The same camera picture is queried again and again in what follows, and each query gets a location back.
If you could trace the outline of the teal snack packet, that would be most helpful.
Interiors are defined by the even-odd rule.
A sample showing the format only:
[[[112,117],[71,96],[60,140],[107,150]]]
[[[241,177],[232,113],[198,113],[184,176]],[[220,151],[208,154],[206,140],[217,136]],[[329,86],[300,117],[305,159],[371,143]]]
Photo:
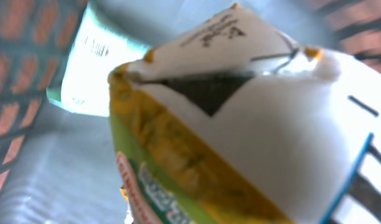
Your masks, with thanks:
[[[120,30],[95,3],[89,3],[62,83],[47,88],[49,102],[71,113],[108,117],[109,73],[118,65],[142,58],[149,48]]]

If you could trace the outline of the green juice carton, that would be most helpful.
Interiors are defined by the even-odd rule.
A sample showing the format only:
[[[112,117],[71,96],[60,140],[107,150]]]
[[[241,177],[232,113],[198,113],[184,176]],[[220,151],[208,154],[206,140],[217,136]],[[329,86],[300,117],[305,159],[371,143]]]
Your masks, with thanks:
[[[381,74],[238,4],[116,67],[136,223],[381,223]]]

